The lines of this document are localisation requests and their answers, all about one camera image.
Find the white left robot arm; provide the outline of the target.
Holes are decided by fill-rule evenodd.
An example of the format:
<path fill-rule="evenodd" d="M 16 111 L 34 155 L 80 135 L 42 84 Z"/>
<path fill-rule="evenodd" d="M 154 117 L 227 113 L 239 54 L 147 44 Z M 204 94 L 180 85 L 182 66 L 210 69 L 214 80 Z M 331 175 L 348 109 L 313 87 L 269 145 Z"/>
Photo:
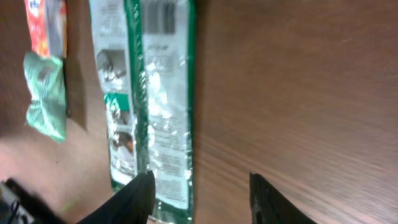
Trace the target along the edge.
<path fill-rule="evenodd" d="M 1 224 L 66 224 L 14 179 L 1 181 Z"/>

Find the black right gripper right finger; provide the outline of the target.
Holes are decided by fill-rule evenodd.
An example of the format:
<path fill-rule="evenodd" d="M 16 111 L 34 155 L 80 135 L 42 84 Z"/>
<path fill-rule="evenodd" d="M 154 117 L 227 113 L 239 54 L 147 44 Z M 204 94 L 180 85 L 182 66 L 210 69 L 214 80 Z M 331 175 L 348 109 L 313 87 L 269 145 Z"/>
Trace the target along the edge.
<path fill-rule="evenodd" d="M 315 224 L 260 174 L 249 174 L 252 224 Z"/>

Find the orange small box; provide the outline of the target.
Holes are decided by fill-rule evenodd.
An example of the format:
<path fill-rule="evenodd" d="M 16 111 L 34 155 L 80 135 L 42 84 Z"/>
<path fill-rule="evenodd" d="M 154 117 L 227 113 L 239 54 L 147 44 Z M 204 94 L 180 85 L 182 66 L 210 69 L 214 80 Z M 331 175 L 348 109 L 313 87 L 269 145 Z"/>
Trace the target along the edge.
<path fill-rule="evenodd" d="M 65 0 L 25 0 L 32 50 L 43 57 L 67 57 Z"/>

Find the green wipes packet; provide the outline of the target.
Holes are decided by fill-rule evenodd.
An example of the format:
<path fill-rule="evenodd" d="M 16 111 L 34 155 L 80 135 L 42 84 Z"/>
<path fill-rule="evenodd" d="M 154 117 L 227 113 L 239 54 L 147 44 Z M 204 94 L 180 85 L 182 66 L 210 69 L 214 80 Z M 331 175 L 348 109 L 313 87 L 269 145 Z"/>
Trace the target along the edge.
<path fill-rule="evenodd" d="M 92 0 L 89 7 L 112 189 L 152 171 L 152 219 L 192 223 L 194 2 Z"/>

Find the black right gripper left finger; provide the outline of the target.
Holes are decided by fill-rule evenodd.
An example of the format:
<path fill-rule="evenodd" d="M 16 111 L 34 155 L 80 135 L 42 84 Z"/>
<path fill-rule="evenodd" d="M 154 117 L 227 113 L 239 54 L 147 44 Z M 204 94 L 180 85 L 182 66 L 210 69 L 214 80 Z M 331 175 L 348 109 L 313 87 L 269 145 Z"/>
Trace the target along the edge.
<path fill-rule="evenodd" d="M 78 224 L 146 224 L 155 207 L 153 172 L 139 174 Z"/>

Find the teal small packet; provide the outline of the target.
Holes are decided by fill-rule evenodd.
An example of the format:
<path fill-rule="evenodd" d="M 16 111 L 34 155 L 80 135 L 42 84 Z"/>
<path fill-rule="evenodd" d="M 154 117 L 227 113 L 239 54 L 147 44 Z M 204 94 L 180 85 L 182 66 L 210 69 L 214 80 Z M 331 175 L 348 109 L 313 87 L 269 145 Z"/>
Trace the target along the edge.
<path fill-rule="evenodd" d="M 57 142 L 64 142 L 67 131 L 67 97 L 63 61 L 34 52 L 24 57 L 24 75 L 31 95 L 27 124 Z"/>

